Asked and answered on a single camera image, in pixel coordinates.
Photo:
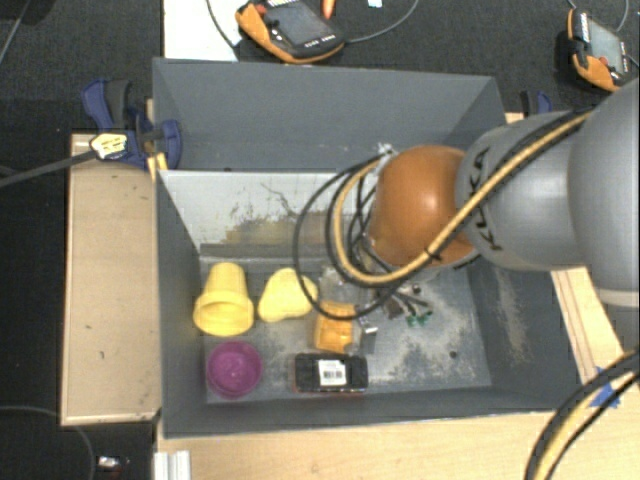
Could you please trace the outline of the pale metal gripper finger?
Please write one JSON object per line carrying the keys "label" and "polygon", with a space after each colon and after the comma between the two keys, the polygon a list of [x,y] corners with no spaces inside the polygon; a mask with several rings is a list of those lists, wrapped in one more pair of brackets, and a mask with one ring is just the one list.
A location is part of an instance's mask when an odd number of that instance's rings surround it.
{"label": "pale metal gripper finger", "polygon": [[370,355],[375,352],[378,326],[372,324],[366,317],[357,319],[357,345],[361,355]]}

